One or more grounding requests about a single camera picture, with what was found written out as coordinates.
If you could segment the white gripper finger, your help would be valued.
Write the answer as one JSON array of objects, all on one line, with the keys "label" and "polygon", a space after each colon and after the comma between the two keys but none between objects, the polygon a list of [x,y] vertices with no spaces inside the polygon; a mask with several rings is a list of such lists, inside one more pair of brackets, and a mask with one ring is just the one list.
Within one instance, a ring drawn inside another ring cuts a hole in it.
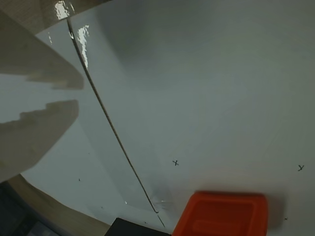
[{"label": "white gripper finger", "polygon": [[52,83],[55,89],[83,89],[79,71],[31,32],[0,13],[0,72]]},{"label": "white gripper finger", "polygon": [[30,169],[51,149],[79,114],[77,100],[47,103],[0,124],[0,181]]}]

